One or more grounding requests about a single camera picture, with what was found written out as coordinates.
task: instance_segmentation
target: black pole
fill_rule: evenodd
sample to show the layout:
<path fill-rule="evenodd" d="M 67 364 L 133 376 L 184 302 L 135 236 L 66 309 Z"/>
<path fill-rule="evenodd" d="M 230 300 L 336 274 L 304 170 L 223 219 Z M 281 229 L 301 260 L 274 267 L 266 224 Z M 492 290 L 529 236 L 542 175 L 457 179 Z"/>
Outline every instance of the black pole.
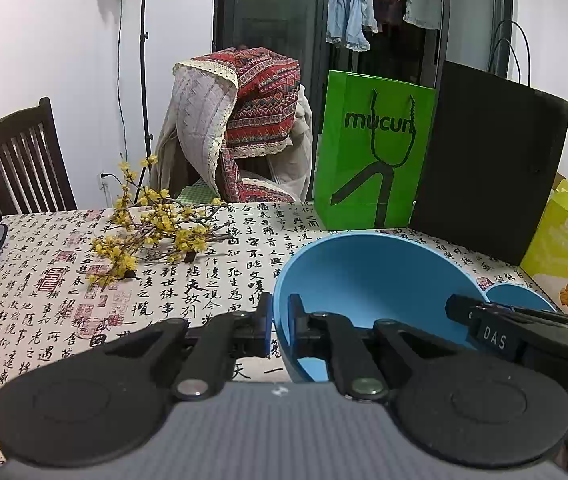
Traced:
<path fill-rule="evenodd" d="M 139 73 L 142 83 L 142 118 L 144 119 L 144 143 L 146 145 L 146 156 L 151 155 L 151 140 L 153 136 L 148 133 L 148 110 L 146 109 L 146 62 L 144 60 L 144 44 L 148 39 L 148 32 L 144 31 L 144 15 L 146 14 L 146 0 L 142 0 L 142 7 L 139 13 Z M 135 202 L 138 201 L 139 188 L 142 187 L 146 168 L 142 168 L 139 175 L 138 189 L 135 192 Z"/>

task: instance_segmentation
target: dark brown chair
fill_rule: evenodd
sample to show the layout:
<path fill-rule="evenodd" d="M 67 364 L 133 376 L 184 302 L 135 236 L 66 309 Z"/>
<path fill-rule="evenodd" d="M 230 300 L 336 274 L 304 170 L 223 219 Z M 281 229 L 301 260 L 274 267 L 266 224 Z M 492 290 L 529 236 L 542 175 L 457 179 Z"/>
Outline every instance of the dark brown chair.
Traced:
<path fill-rule="evenodd" d="M 77 209 L 59 150 L 50 99 L 0 119 L 0 212 Z"/>

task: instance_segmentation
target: electrical cord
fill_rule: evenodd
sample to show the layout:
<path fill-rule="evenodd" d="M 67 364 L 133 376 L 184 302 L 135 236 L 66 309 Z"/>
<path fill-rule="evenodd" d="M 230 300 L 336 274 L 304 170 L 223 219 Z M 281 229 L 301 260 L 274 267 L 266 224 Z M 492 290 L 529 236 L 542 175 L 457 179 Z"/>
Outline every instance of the electrical cord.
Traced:
<path fill-rule="evenodd" d="M 509 40 L 507 40 L 506 38 L 500 38 L 497 41 L 497 43 L 495 43 L 495 46 L 493 47 L 493 51 L 491 52 L 491 60 L 490 60 L 489 65 L 488 65 L 488 72 L 491 71 L 491 65 L 493 63 L 493 59 L 496 59 L 496 57 L 494 56 L 495 51 L 497 51 L 497 47 L 499 47 L 500 43 L 503 42 L 503 41 L 506 41 L 506 43 L 509 44 L 510 51 L 513 53 L 513 57 L 515 58 L 515 64 L 518 66 L 518 84 L 521 84 L 522 83 L 522 70 L 520 70 L 520 62 L 518 61 L 518 57 L 515 54 L 515 49 L 513 48 L 511 42 Z"/>
<path fill-rule="evenodd" d="M 504 23 L 512 23 L 522 32 L 522 36 L 524 37 L 524 43 L 526 43 L 526 56 L 528 57 L 528 86 L 530 87 L 530 47 L 528 46 L 528 38 L 526 37 L 526 33 L 524 32 L 524 29 L 520 27 L 520 24 L 514 20 L 501 20 L 495 27 L 495 30 L 493 32 L 493 37 L 491 38 L 491 44 L 495 43 L 495 38 L 497 37 L 497 31 Z M 488 64 L 489 70 L 491 69 L 492 61 L 493 61 L 493 55 L 491 54 L 491 60 L 489 61 Z"/>
<path fill-rule="evenodd" d="M 378 100 L 378 91 L 376 89 L 373 89 L 373 99 L 370 103 L 370 113 L 371 113 L 371 119 L 370 119 L 370 126 L 371 126 L 371 133 L 370 133 L 370 150 L 371 153 L 373 153 L 373 156 L 379 161 L 382 162 L 383 164 L 386 164 L 387 166 L 390 166 L 391 168 L 399 168 L 400 166 L 403 166 L 404 164 L 406 164 L 406 161 L 408 160 L 409 156 L 411 155 L 411 150 L 413 149 L 413 145 L 415 143 L 415 135 L 417 133 L 417 130 L 415 129 L 415 98 L 411 95 L 409 96 L 411 98 L 411 143 L 408 145 L 408 149 L 406 150 L 406 154 L 404 155 L 403 160 L 399 163 L 399 164 L 389 164 L 388 162 L 385 162 L 384 160 L 382 160 L 381 158 L 378 157 L 378 154 L 375 151 L 375 129 L 376 129 L 376 124 L 375 124 L 375 102 Z"/>
<path fill-rule="evenodd" d="M 120 118 L 122 119 L 122 129 L 124 130 L 124 160 L 128 160 L 128 146 L 126 145 L 126 124 L 124 123 L 124 112 L 122 111 L 122 99 L 120 98 L 120 41 L 122 40 L 122 0 L 120 0 L 120 26 L 118 30 L 118 106 L 120 107 Z"/>

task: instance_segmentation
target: blue garment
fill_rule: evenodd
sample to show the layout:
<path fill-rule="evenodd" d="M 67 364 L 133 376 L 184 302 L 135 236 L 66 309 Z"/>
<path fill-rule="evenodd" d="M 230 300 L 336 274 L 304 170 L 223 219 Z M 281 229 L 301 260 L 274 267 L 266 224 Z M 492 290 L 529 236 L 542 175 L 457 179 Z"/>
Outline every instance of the blue garment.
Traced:
<path fill-rule="evenodd" d="M 362 52 L 370 49 L 362 30 L 378 31 L 373 0 L 328 0 L 326 41 Z"/>

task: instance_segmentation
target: table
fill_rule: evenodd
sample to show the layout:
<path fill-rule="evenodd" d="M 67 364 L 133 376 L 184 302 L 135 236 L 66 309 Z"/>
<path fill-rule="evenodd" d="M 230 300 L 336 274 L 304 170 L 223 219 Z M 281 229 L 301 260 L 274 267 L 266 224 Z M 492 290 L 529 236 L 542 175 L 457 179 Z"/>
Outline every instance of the table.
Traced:
<path fill-rule="evenodd" d="M 106 290 L 89 286 L 87 272 L 104 261 L 89 241 L 112 210 L 7 216 L 0 254 L 0 387 L 11 378 L 118 338 L 167 317 L 193 325 L 232 310 L 253 310 L 271 291 L 286 261 L 302 246 L 327 236 L 307 204 L 236 204 L 221 210 L 232 240 L 215 244 L 192 264 L 149 264 L 138 278 Z M 517 267 L 410 229 L 384 230 L 429 246 L 473 276 L 492 283 L 536 285 Z M 288 381 L 273 338 L 270 359 L 235 365 L 236 380 Z"/>

